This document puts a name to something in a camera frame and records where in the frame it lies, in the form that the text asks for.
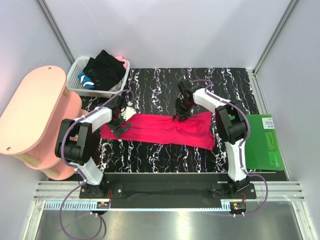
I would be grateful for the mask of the pink red t shirt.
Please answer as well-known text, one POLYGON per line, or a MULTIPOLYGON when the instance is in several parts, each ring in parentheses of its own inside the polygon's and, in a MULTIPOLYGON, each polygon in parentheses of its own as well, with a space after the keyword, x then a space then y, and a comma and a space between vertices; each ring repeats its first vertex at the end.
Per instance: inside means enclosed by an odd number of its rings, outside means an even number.
POLYGON ((212 114, 202 112, 179 122, 171 116, 134 114, 124 126, 131 127, 119 137, 103 125, 100 137, 111 140, 137 141, 152 144, 176 144, 213 150, 215 137, 211 132, 212 114))

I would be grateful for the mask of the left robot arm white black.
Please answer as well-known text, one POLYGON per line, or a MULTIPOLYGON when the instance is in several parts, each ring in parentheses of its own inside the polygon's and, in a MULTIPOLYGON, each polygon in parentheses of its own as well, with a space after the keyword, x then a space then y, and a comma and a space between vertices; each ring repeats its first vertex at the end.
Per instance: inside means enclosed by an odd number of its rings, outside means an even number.
POLYGON ((90 192, 97 198, 108 193, 108 186, 102 182, 104 174, 92 158, 95 132, 106 125, 113 137, 120 137, 132 126, 124 124, 135 114, 133 103, 117 95, 93 111, 75 119, 66 118, 60 124, 55 155, 91 185, 90 192))

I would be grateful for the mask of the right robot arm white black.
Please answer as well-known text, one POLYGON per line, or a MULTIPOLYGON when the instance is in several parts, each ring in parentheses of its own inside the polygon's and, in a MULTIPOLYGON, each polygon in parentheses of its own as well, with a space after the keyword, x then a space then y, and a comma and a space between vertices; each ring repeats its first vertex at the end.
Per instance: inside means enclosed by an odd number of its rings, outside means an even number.
POLYGON ((207 86, 195 85, 199 80, 181 80, 178 83, 180 94, 175 101, 173 119, 183 122, 191 117, 191 110, 198 105, 215 115, 216 128, 219 137, 225 142, 228 157, 228 195, 239 198, 250 184, 245 163, 245 144, 250 136, 249 121, 240 100, 228 100, 209 90, 213 84, 207 81, 207 86))

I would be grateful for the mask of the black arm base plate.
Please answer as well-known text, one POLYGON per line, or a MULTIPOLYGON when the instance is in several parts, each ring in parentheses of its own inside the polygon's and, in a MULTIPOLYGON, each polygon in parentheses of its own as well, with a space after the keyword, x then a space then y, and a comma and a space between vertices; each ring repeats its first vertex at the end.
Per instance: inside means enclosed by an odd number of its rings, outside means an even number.
POLYGON ((256 200, 249 190, 259 177, 236 191, 227 173, 106 173, 101 186, 81 187, 81 199, 106 199, 124 203, 169 203, 208 206, 221 200, 256 200))

